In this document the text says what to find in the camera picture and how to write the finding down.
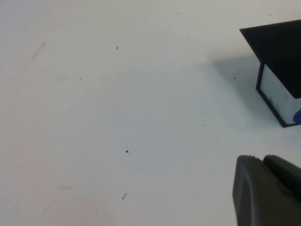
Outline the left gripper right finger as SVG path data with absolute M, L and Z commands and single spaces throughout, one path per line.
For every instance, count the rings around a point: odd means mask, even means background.
M 266 155 L 263 162 L 276 178 L 300 200 L 301 168 L 276 155 Z

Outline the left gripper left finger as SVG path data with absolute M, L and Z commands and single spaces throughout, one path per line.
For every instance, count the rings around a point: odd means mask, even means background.
M 254 156 L 237 158 L 232 197 L 239 226 L 301 224 L 301 200 Z

